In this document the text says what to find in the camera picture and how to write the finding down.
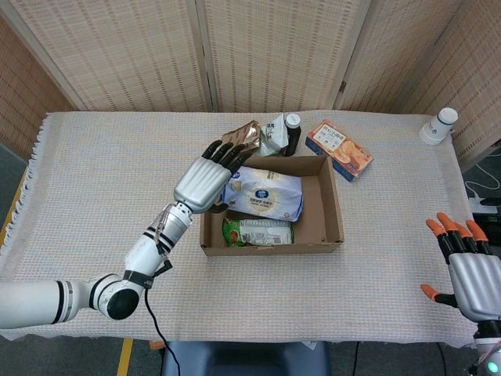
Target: gold foil wrapper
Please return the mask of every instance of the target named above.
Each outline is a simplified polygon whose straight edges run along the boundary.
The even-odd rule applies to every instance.
[[[223,143],[233,143],[233,145],[242,143],[245,145],[243,151],[253,150],[261,145],[260,131],[261,126],[257,121],[253,120],[234,131],[225,133],[222,135],[221,140]]]

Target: white container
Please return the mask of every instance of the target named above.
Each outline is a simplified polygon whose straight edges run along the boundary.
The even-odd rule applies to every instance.
[[[447,136],[457,119],[456,110],[450,107],[442,108],[437,116],[421,128],[421,141],[428,145],[438,145]]]

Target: black cable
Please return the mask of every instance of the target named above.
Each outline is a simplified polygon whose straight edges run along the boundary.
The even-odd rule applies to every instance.
[[[151,310],[150,304],[148,303],[148,291],[149,291],[149,289],[146,289],[144,291],[144,305],[146,306],[146,309],[148,309],[148,312],[150,313],[151,318],[153,319],[153,323],[155,324],[155,329],[157,330],[158,335],[160,335],[160,338],[162,338],[162,341],[164,341],[165,348],[172,355],[172,358],[174,358],[174,361],[175,361],[176,365],[178,366],[178,376],[181,376],[181,366],[179,365],[178,358],[175,357],[174,352],[172,351],[171,347],[167,343],[167,340],[165,339],[164,335],[160,331],[160,328],[158,327],[157,318],[155,317],[155,314]]]
[[[353,372],[351,373],[351,376],[355,376],[355,372],[357,371],[357,359],[359,358],[359,346],[360,346],[360,341],[357,342],[357,346],[355,347],[355,360],[353,361]]]
[[[444,368],[444,376],[447,376],[447,365],[445,364],[445,356],[444,356],[444,350],[442,350],[442,347],[440,346],[440,342],[435,342],[438,347],[438,351],[440,352],[440,357],[442,358],[442,366]]]

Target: white cable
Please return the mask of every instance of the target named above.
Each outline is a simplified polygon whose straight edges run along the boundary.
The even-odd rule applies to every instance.
[[[480,167],[478,164],[476,164],[475,166],[477,166],[478,168],[480,168],[480,171],[484,172],[487,176],[490,176],[492,179],[494,179],[494,181],[496,182],[496,186],[495,187],[491,187],[491,186],[484,186],[480,183],[476,183],[476,182],[472,182],[470,180],[468,180],[467,182],[464,182],[464,186],[469,189],[471,192],[473,192],[473,194],[475,195],[476,198],[479,198],[478,196],[478,193],[475,192],[475,190],[473,188],[471,188],[470,186],[468,186],[468,184],[474,184],[475,186],[481,186],[482,188],[485,188],[487,190],[498,190],[500,187],[501,187],[501,184],[499,184],[499,180],[496,179],[494,176],[492,176],[492,174],[486,172],[482,167]]]

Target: white tablecloth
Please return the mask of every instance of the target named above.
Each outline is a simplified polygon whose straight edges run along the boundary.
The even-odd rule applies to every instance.
[[[421,283],[450,292],[436,240],[424,221],[437,211],[469,214],[450,138],[419,140],[421,115],[317,110],[305,137],[329,118],[374,162],[349,183],[337,174],[345,242],[328,255],[207,258],[199,218],[155,280],[150,303],[169,340],[285,342],[472,341],[475,326],[433,304]],[[2,249],[2,279],[88,279],[123,273],[136,238],[171,201],[177,180],[206,145],[251,119],[277,114],[50,114],[30,162],[23,205]],[[1,331],[157,339],[141,303],[123,321],[84,309],[65,324]]]

